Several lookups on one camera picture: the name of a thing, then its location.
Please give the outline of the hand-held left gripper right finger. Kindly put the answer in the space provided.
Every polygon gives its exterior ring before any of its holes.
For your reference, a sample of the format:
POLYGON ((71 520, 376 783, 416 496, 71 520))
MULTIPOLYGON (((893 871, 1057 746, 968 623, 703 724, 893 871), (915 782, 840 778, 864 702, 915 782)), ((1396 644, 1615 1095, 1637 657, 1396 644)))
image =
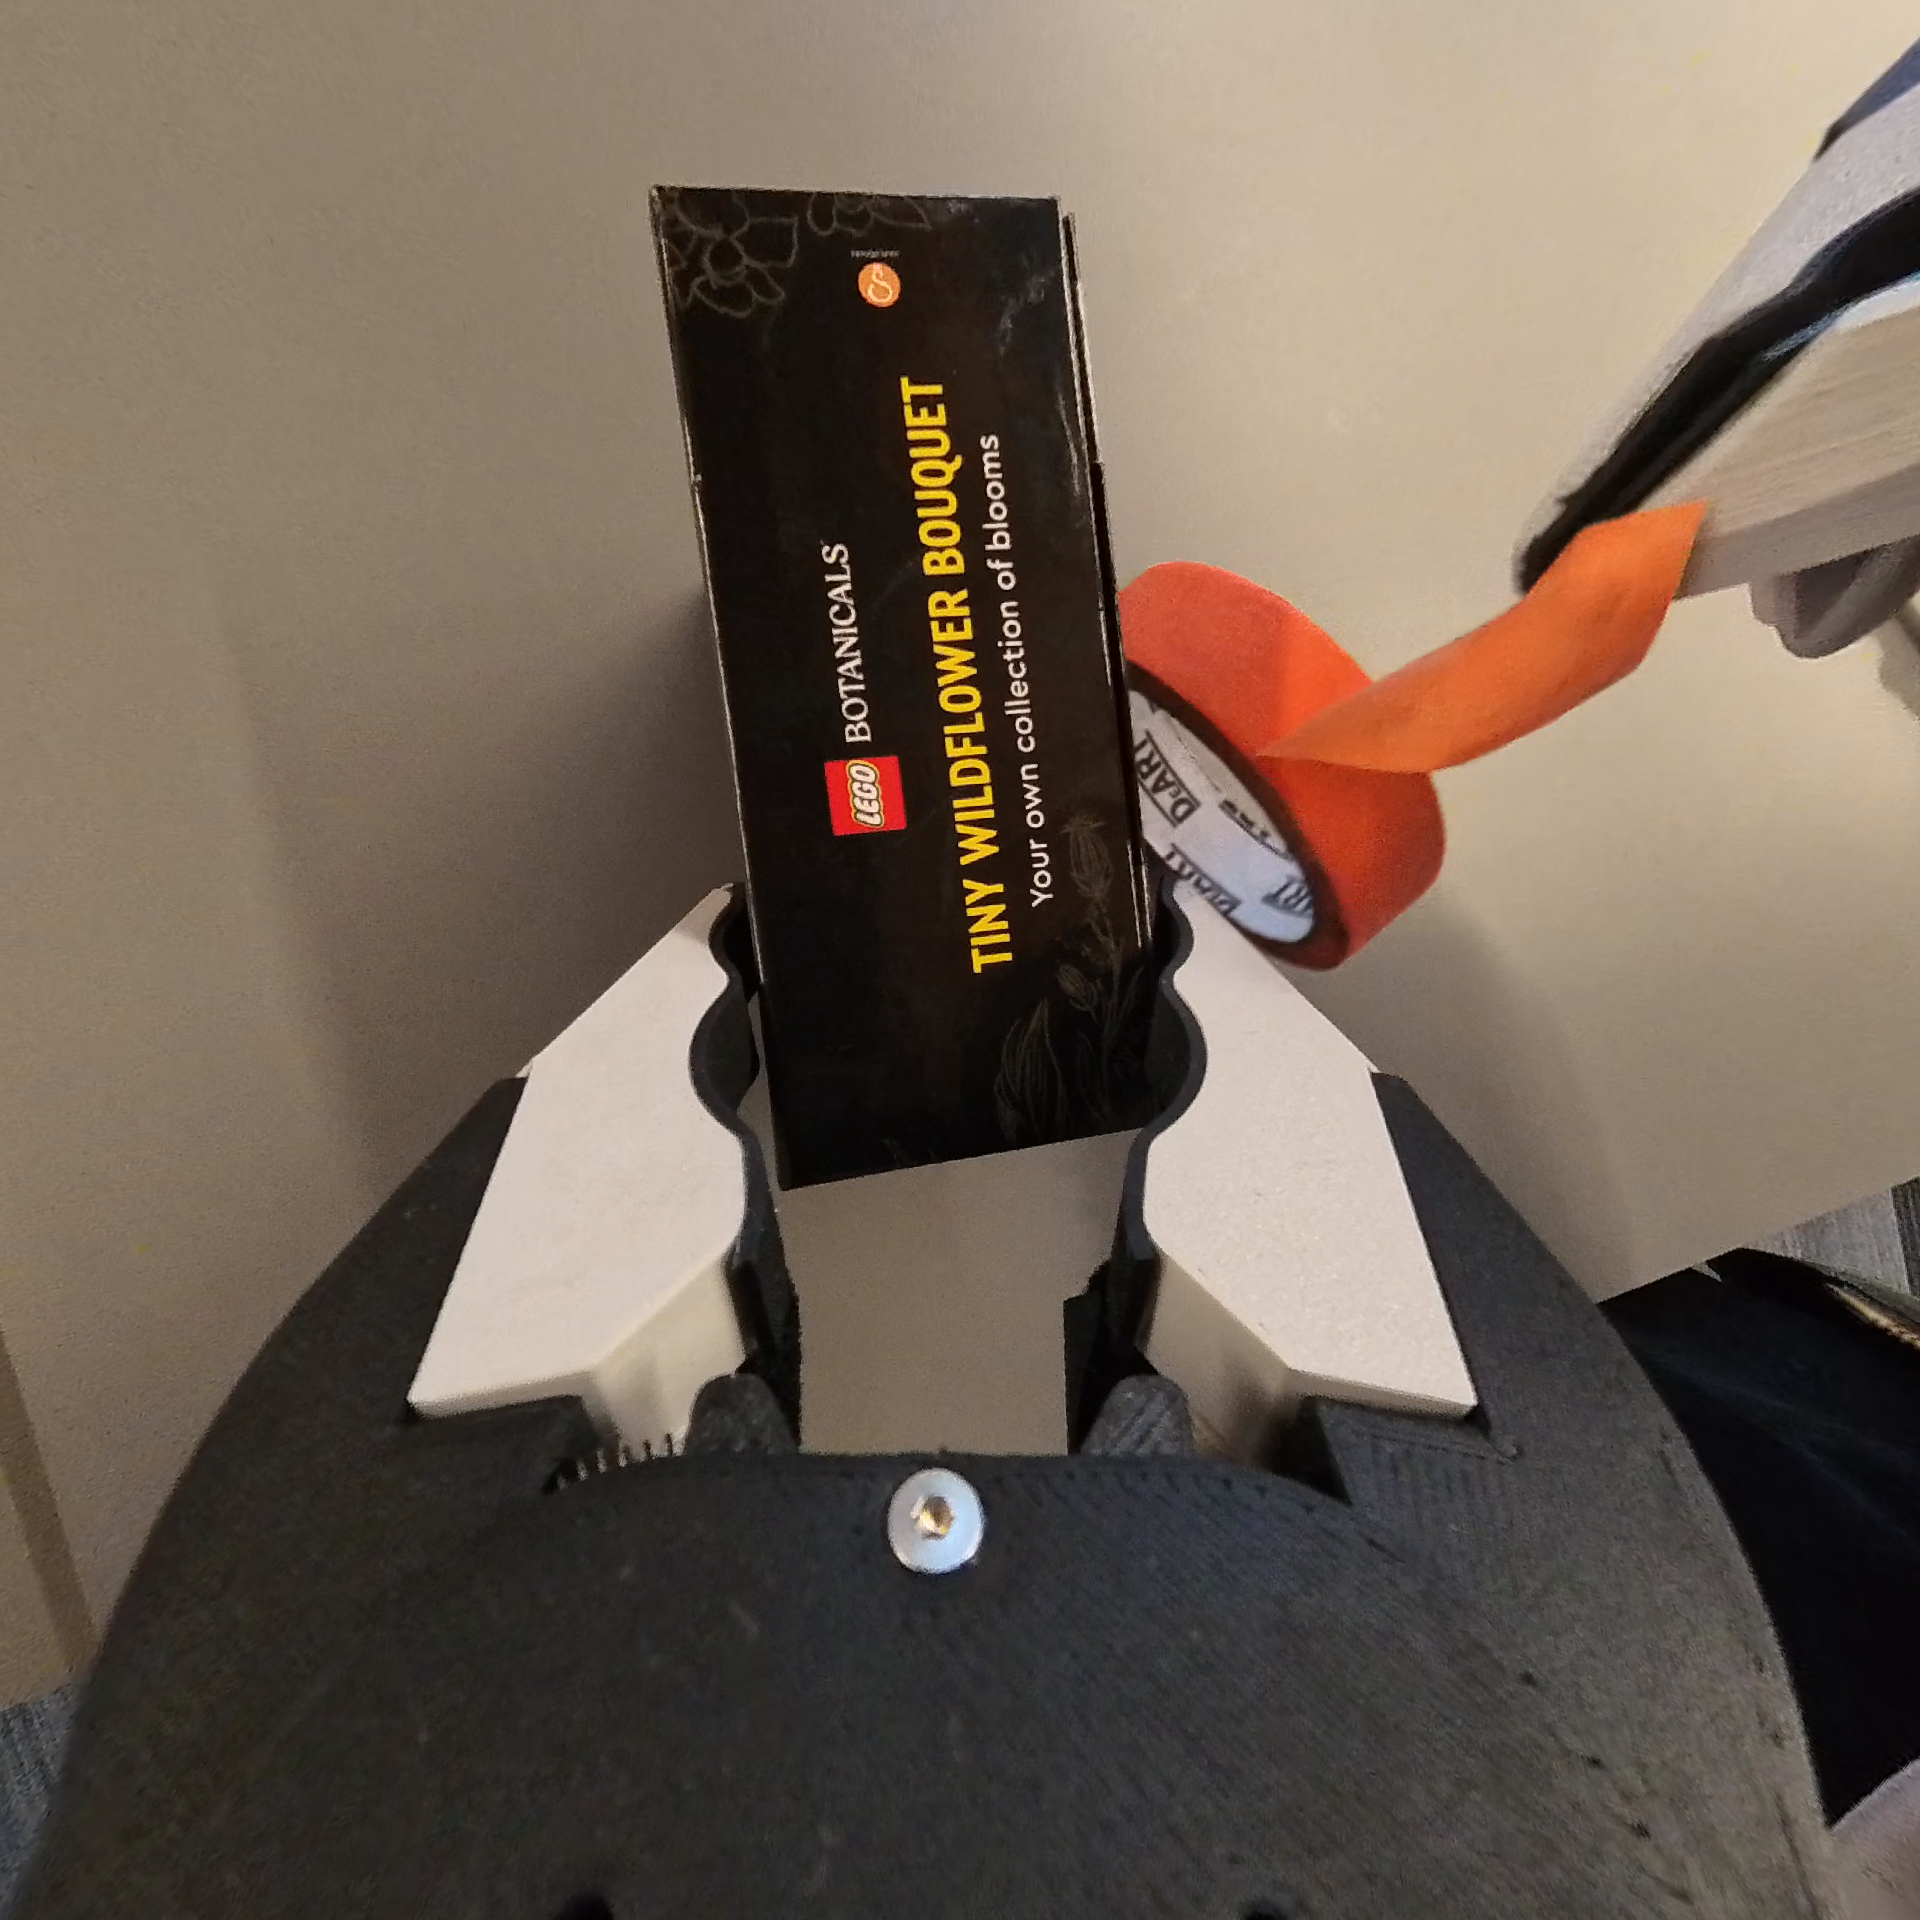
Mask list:
POLYGON ((1162 900, 1156 959, 1154 1114, 1066 1310, 1072 1448, 1148 1372, 1227 1455, 1268 1455, 1303 1400, 1473 1415, 1365 1053, 1202 897, 1162 900))

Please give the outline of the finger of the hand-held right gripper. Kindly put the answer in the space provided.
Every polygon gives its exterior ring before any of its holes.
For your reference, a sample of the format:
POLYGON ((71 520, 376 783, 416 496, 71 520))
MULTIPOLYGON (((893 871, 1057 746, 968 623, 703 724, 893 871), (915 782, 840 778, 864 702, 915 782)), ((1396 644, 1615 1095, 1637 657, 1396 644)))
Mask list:
POLYGON ((1584 528, 1639 511, 1839 316, 1919 268, 1919 47, 1827 128, 1813 161, 1576 458, 1515 552, 1533 586, 1584 528))
POLYGON ((1683 594, 1747 585, 1788 654, 1824 657, 1919 586, 1919 280, 1845 308, 1681 473, 1706 501, 1683 594))

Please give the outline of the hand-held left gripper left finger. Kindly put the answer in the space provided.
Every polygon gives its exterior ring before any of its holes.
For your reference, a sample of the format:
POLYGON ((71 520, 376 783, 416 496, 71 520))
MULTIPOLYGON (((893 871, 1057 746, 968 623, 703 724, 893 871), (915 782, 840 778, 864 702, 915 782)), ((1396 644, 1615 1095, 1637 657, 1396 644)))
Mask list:
POLYGON ((683 1438, 747 1372, 800 1431, 800 1308, 738 1111, 753 988, 741 889, 713 889, 528 1063, 416 1413, 575 1396, 603 1433, 683 1438))

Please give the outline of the orange tape roll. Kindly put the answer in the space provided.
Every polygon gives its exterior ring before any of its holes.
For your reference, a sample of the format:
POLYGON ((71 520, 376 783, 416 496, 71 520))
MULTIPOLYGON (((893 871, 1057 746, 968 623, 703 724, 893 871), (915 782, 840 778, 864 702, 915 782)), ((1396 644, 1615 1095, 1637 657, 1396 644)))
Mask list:
POLYGON ((1337 966, 1437 878, 1434 777, 1633 671, 1706 513, 1600 520, 1512 609, 1383 679, 1239 574, 1148 569, 1121 592, 1145 844, 1261 949, 1337 966))

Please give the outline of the black lego flower box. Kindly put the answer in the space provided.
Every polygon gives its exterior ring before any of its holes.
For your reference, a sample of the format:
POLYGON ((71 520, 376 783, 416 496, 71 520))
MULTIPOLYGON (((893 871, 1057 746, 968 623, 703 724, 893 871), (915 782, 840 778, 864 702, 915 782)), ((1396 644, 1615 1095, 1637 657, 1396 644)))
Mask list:
POLYGON ((1152 908, 1066 213, 652 213, 784 1185, 1136 1126, 1152 908))

